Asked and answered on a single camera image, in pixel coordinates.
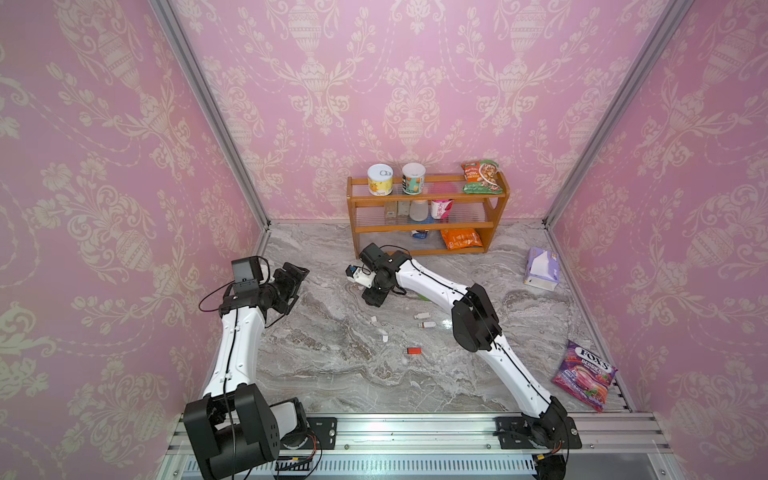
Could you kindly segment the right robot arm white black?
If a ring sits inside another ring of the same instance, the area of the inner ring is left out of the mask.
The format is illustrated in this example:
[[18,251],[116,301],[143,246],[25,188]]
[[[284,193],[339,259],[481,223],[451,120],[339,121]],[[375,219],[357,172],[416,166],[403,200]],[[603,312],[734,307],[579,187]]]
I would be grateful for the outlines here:
[[385,252],[371,243],[360,260],[359,266],[347,266],[345,274],[364,287],[362,298],[367,305],[380,307],[390,294],[412,291],[451,315],[454,340],[479,355],[511,393],[521,412],[522,435],[529,442],[553,451],[582,446],[566,408],[509,345],[484,287],[451,281],[421,265],[407,250]]

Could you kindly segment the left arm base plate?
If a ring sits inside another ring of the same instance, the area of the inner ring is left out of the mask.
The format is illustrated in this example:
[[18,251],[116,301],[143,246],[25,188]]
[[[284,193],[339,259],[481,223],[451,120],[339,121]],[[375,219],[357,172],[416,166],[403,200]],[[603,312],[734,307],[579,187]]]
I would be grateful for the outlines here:
[[310,416],[307,420],[300,421],[294,430],[282,437],[281,447],[289,450],[311,450],[314,445],[312,437],[314,437],[318,441],[318,449],[334,450],[337,433],[337,417]]

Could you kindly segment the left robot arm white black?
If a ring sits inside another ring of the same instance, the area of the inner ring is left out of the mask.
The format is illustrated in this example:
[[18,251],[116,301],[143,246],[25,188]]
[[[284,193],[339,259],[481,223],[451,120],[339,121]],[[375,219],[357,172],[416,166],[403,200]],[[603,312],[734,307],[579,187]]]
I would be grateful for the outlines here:
[[298,300],[306,268],[289,262],[271,270],[260,256],[232,263],[233,279],[219,288],[215,308],[222,336],[211,378],[182,421],[205,479],[232,479],[278,459],[283,447],[318,447],[301,402],[269,404],[253,378],[259,345],[275,311],[287,316]]

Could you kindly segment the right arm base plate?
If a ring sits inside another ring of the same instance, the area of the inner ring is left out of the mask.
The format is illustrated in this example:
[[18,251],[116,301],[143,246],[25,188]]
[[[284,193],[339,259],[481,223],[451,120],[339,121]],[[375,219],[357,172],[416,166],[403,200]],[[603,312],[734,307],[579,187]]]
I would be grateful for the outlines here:
[[581,449],[583,444],[570,417],[501,416],[494,419],[493,435],[503,450]]

